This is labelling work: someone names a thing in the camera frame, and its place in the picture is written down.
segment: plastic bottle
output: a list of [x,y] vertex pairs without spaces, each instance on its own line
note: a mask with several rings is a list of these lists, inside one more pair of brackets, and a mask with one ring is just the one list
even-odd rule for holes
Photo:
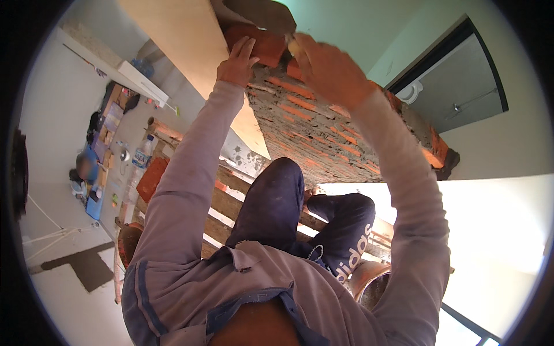
[[135,150],[135,155],[132,160],[132,171],[129,175],[129,179],[127,180],[127,186],[125,187],[125,194],[123,198],[124,203],[136,204],[137,199],[139,198],[137,185],[150,163],[150,158],[152,157],[153,152],[153,139],[154,136],[148,135]]

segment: long-sleeve shirt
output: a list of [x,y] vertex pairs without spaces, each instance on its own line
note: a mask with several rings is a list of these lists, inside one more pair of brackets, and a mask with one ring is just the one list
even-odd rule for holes
[[243,94],[216,83],[150,201],[122,294],[132,340],[207,344],[242,303],[278,297],[304,344],[434,345],[450,266],[442,195],[415,138],[379,92],[352,112],[398,211],[391,276],[373,311],[320,265],[257,241],[201,260],[219,152]]

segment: navy pants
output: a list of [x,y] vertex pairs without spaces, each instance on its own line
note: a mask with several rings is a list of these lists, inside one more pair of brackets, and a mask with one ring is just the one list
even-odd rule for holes
[[328,224],[309,242],[296,240],[303,204],[302,170],[291,159],[276,159],[250,186],[226,245],[235,247],[240,241],[256,240],[314,260],[344,281],[366,248],[375,204],[358,193],[311,197],[308,209]]

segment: construction worker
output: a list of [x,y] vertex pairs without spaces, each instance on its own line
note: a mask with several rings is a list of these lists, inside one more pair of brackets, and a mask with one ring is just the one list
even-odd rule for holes
[[398,211],[382,298],[368,311],[340,283],[349,250],[358,251],[373,223],[373,202],[359,194],[309,198],[308,209],[329,224],[309,244],[297,242],[304,183],[287,158],[256,179],[226,246],[201,260],[219,152],[258,61],[250,56],[255,40],[245,37],[218,67],[213,92],[148,206],[122,294],[135,344],[434,345],[450,265],[436,177],[383,93],[346,53],[305,34],[295,38],[307,86],[349,110],[379,155]]

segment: brick wall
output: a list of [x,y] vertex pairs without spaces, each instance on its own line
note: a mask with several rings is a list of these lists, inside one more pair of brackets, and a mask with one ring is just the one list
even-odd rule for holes
[[[251,25],[228,29],[229,47],[248,35],[257,39],[253,55],[260,62],[247,87],[272,159],[289,157],[302,168],[306,185],[380,182],[379,161],[350,121],[346,110],[318,101],[302,82],[301,71],[284,38]],[[391,106],[422,145],[429,163],[440,169],[448,147],[406,104],[384,91]]]

